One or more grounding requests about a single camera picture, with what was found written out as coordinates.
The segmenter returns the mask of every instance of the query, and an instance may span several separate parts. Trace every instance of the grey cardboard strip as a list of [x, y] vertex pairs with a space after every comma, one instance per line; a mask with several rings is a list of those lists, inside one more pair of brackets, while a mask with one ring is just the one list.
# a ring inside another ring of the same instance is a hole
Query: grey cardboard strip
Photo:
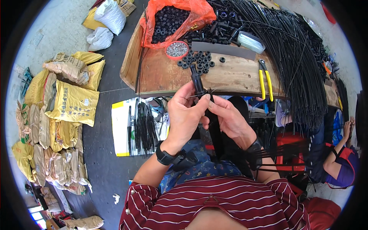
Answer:
[[237, 46], [229, 46], [222, 44], [212, 44], [208, 42], [192, 42], [193, 51], [210, 51], [211, 53], [219, 53], [242, 57], [245, 59], [255, 60], [256, 52]]

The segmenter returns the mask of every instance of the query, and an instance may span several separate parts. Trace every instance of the person's left hand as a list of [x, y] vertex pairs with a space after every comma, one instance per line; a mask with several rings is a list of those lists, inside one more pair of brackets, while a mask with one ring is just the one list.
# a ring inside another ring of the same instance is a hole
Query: person's left hand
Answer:
[[190, 140], [196, 130], [199, 120], [205, 115], [210, 95], [206, 94], [192, 107], [194, 85], [190, 81], [182, 86], [168, 103], [170, 130], [167, 139], [160, 149], [170, 155], [175, 155]]

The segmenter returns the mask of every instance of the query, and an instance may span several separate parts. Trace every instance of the hand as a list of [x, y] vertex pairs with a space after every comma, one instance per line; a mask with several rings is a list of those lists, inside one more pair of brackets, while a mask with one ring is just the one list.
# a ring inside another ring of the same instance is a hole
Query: hand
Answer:
[[343, 140], [345, 142], [348, 141], [349, 139], [349, 135], [350, 135], [350, 125], [351, 125], [351, 122], [350, 121], [347, 121], [345, 122], [345, 126], [344, 126], [344, 137], [343, 137]]
[[191, 107], [196, 99], [196, 97], [190, 97], [193, 95], [194, 85], [190, 81], [182, 86], [167, 104], [170, 130], [167, 139], [161, 144], [161, 151], [175, 155], [189, 141], [198, 127], [199, 120], [208, 108], [210, 95], [204, 95], [195, 106]]
[[[219, 118], [220, 129], [243, 150], [255, 142], [257, 135], [245, 121], [239, 110], [234, 105], [219, 96], [213, 96], [213, 102], [209, 102], [208, 109]], [[203, 126], [209, 123], [207, 117], [202, 118]]]

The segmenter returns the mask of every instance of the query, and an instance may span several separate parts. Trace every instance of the yellow pliers handle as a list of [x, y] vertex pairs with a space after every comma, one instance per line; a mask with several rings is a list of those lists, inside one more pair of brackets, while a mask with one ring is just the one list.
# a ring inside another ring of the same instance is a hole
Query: yellow pliers handle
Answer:
[[259, 82], [261, 84], [262, 99], [266, 99], [265, 83], [263, 82], [263, 70], [259, 70]]
[[270, 94], [270, 101], [273, 102], [272, 83], [271, 83], [270, 74], [268, 73], [268, 70], [265, 70], [265, 72], [266, 72], [266, 78], [267, 78], [267, 84], [268, 84], [268, 93]]

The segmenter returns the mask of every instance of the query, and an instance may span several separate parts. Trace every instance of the pile of sacks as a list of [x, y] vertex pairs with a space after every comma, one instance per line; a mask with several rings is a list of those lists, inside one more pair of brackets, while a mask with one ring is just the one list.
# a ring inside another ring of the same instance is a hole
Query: pile of sacks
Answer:
[[83, 163], [82, 123], [94, 125], [105, 65], [104, 60], [96, 61], [102, 57], [59, 53], [32, 79], [25, 103], [18, 102], [20, 141], [12, 150], [30, 182], [44, 186], [49, 181], [78, 195], [85, 193], [83, 185], [92, 188]]

